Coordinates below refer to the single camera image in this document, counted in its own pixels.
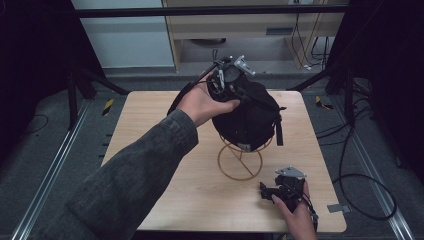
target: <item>gray sleeve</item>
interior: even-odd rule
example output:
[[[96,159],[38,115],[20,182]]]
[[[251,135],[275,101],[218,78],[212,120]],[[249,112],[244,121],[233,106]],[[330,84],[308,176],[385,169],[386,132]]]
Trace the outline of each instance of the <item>gray sleeve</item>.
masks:
[[[173,111],[89,176],[40,239],[130,239],[197,143],[190,117]]]

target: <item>black curtain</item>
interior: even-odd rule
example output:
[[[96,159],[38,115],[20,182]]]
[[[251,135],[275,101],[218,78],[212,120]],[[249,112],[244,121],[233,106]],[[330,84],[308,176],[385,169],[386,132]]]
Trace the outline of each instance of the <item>black curtain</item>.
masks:
[[[371,102],[380,123],[405,167],[420,171],[424,162],[424,9],[422,1],[384,0],[365,14],[346,13],[336,36],[329,65],[342,60],[355,77],[372,85]],[[368,22],[362,32],[359,29]],[[355,36],[352,51],[344,49]],[[344,78],[334,74],[330,92],[343,87]]]
[[[67,88],[68,67],[105,78],[80,20],[52,14],[74,10],[71,1],[5,0],[5,6],[0,16],[0,164],[38,102]]]

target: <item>person's right hand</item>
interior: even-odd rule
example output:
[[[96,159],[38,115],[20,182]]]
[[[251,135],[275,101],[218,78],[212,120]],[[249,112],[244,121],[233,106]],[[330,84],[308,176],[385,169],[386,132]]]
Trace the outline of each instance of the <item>person's right hand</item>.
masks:
[[[201,83],[196,84],[178,104],[177,108],[184,111],[194,122],[196,127],[204,124],[209,119],[222,114],[233,111],[239,104],[240,100],[234,99],[228,102],[217,102],[209,96],[206,86],[207,74]]]
[[[303,192],[309,197],[308,183],[305,181],[303,185]],[[286,221],[287,228],[290,234],[296,240],[313,240],[317,239],[314,224],[312,222],[311,213],[309,212],[308,205],[304,200],[298,203],[294,212],[290,212],[286,204],[277,196],[272,195],[272,200],[277,205],[284,220]]]

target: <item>wooden table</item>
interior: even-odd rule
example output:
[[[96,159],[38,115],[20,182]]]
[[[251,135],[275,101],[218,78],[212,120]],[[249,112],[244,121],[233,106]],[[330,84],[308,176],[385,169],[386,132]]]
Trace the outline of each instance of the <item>wooden table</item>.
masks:
[[[177,93],[130,93],[103,164],[163,119]],[[282,111],[284,146],[277,146],[273,139],[260,151],[263,158],[260,173],[251,180],[235,181],[221,172],[217,156],[224,143],[209,121],[198,128],[199,145],[184,157],[167,190],[139,229],[286,232],[277,208],[271,201],[261,199],[259,182],[274,187],[275,170],[289,165],[308,176],[311,200],[319,215],[318,231],[346,229],[343,214],[330,213],[327,209],[327,205],[337,204],[338,200],[301,94],[291,91],[270,91],[270,94],[280,106],[287,107]],[[246,164],[250,161],[254,168],[258,157],[245,155]],[[226,158],[229,161],[226,170],[236,175],[246,174],[240,164],[233,164],[237,160],[231,152],[226,153]]]

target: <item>floor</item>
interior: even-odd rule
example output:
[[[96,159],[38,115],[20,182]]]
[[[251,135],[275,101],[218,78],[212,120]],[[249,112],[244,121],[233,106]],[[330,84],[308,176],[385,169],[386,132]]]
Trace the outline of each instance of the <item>floor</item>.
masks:
[[[314,49],[314,57],[322,57],[318,53],[322,53],[323,43],[320,39]],[[219,57],[245,55],[249,66],[258,72],[257,77],[251,80],[261,81],[268,89],[294,87],[319,72],[322,67],[318,64],[311,70],[296,68],[288,52],[289,46],[279,38],[243,41],[227,39],[222,44],[216,40],[188,40],[184,43],[178,73],[114,77],[110,81],[128,90],[179,90],[211,64],[214,48],[219,49]],[[312,56],[310,61],[321,62]],[[357,124],[344,147],[348,130],[341,127],[345,124],[343,94],[327,96],[323,90],[327,81],[322,79],[316,82],[302,91],[302,95],[331,178],[338,177],[341,163],[343,173],[372,176],[388,186],[397,200],[398,211],[390,220],[372,219],[372,216],[390,214],[393,207],[390,195],[383,188],[370,184],[368,179],[345,179],[345,193],[338,183],[334,187],[340,203],[350,206],[351,211],[345,213],[348,228],[341,234],[322,233],[319,239],[424,239],[424,229],[421,227],[424,219],[424,211],[421,209],[424,200],[422,183],[409,169],[397,167],[390,145],[378,121],[374,119],[373,109],[369,109],[369,104],[361,95],[354,96],[358,100],[355,108]],[[366,80],[357,79],[357,82],[366,86]],[[98,92],[95,100],[87,101],[78,96],[80,115],[84,116],[84,121],[73,136],[67,132],[69,112],[66,91],[39,103],[37,115],[28,126],[28,133],[22,136],[21,142],[10,155],[10,164],[0,172],[0,239],[9,239],[14,232],[25,235],[39,229],[60,209],[75,185],[100,166],[125,103],[125,96],[101,85],[95,84],[95,88]],[[321,97],[322,105],[317,104],[317,96]],[[101,113],[105,103],[111,98],[114,99],[113,106],[109,114],[103,116]],[[338,128],[340,131],[327,134]],[[70,149],[61,149],[64,139],[71,143]],[[63,159],[58,159],[60,151]],[[50,174],[47,175],[52,180],[50,184],[45,181],[48,179],[45,178],[46,174]],[[47,191],[42,194],[39,189]],[[372,216],[366,217],[361,211]],[[225,239],[222,235],[199,237],[192,234],[185,237]],[[238,235],[236,239],[269,238],[269,235]]]

